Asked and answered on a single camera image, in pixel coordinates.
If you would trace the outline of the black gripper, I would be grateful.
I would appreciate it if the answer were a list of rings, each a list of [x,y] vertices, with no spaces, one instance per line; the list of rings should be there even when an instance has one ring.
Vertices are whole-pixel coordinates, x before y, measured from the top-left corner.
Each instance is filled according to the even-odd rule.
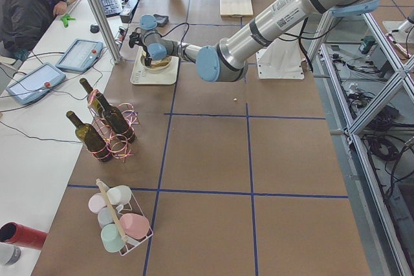
[[[144,52],[146,53],[146,57],[144,58],[144,65],[151,66],[151,62],[152,62],[151,55],[148,52],[147,47],[143,43],[140,32],[137,30],[137,28],[134,29],[134,31],[132,31],[132,33],[130,34],[128,45],[130,48],[133,48],[136,45],[142,47]]]

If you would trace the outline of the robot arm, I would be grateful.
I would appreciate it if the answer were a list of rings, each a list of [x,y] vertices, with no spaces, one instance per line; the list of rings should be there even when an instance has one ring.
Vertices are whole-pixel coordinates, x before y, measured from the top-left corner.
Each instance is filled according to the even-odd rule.
[[[413,43],[413,12],[403,21],[383,21],[386,34],[397,43]]]
[[[232,37],[223,38],[214,46],[198,47],[164,39],[151,14],[142,15],[139,28],[129,37],[129,46],[143,47],[152,60],[175,56],[195,64],[204,81],[234,82],[248,70],[247,59],[268,47],[281,35],[313,13],[330,9],[344,14],[362,14],[375,10],[380,0],[277,0],[264,9],[248,25]]]

